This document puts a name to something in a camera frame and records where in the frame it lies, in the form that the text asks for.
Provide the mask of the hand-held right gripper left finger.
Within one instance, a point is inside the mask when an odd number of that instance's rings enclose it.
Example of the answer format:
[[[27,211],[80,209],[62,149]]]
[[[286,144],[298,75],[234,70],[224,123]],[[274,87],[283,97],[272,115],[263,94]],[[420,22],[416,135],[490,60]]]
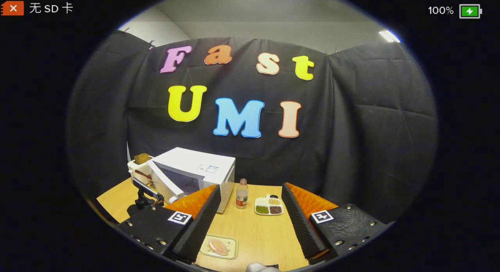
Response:
[[[196,261],[221,201],[218,184],[198,193],[202,197],[196,215],[181,209],[182,201],[178,200],[172,204],[177,205],[176,209],[147,206],[121,222],[117,228],[146,249],[173,261],[191,264]]]

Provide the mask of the sugar-coated bread roll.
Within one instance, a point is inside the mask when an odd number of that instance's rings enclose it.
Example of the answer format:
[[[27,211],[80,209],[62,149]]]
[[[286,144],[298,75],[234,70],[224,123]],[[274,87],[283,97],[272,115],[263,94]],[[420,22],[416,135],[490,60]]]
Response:
[[[211,238],[208,242],[208,246],[211,252],[219,256],[227,256],[229,254],[226,245],[219,239]]]

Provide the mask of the white divided bean dish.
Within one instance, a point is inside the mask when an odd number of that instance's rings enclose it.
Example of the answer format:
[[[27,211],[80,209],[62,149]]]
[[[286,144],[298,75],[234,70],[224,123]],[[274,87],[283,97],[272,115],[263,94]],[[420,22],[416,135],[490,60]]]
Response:
[[[254,210],[257,215],[281,215],[284,213],[284,204],[275,194],[255,199]]]

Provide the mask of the clear plastic water bottle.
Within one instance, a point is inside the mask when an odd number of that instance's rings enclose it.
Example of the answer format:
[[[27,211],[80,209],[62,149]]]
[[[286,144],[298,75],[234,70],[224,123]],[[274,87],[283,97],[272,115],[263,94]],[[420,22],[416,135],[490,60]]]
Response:
[[[236,208],[245,209],[248,204],[249,188],[245,178],[241,178],[239,185],[236,187]]]

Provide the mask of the white microwave oven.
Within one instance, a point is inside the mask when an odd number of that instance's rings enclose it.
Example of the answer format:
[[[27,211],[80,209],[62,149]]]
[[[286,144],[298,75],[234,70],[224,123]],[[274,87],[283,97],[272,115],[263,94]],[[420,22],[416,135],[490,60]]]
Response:
[[[225,211],[235,187],[235,158],[176,147],[147,164],[155,188],[166,203],[218,184],[221,201],[217,212]]]

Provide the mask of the slatted ceiling light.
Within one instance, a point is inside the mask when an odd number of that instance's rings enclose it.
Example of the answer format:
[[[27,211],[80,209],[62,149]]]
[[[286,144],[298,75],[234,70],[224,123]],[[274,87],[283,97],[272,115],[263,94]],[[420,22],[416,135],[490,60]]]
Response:
[[[401,40],[390,30],[384,29],[379,34],[389,43],[400,43]]]

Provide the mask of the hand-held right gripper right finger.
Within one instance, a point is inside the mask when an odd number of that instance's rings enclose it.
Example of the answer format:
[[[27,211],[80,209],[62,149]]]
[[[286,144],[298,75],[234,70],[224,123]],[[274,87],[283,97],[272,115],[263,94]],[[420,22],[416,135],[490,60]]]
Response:
[[[352,203],[337,206],[291,183],[282,185],[281,198],[311,265],[344,258],[391,227]]]

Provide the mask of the white toaster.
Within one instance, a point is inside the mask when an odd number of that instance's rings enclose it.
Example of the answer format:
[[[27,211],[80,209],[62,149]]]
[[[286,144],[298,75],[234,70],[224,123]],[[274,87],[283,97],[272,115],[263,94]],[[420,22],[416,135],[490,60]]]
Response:
[[[142,165],[136,165],[134,159],[127,164],[131,177],[136,177],[138,180],[145,184],[152,184],[152,169],[148,165],[148,162]]]

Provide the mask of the black backdrop cloth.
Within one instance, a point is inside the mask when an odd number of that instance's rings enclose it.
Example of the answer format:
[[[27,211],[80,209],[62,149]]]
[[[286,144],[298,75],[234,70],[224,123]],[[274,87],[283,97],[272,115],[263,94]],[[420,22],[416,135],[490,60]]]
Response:
[[[70,167],[90,199],[125,179],[128,156],[180,147],[234,158],[235,181],[288,182],[384,223],[420,193],[437,140],[430,84],[398,43],[151,47],[118,30],[82,68],[66,118]]]

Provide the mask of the cream square tray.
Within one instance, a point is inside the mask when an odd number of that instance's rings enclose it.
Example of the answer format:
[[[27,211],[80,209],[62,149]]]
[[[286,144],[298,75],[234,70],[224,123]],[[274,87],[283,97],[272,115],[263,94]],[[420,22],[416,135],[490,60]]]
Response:
[[[227,247],[229,254],[227,256],[219,256],[213,252],[211,252],[208,242],[211,238],[216,238],[221,240]],[[207,234],[205,240],[202,243],[202,246],[199,250],[200,254],[211,256],[215,258],[224,258],[224,259],[234,259],[237,257],[239,251],[239,243],[235,238],[229,238],[221,235]]]

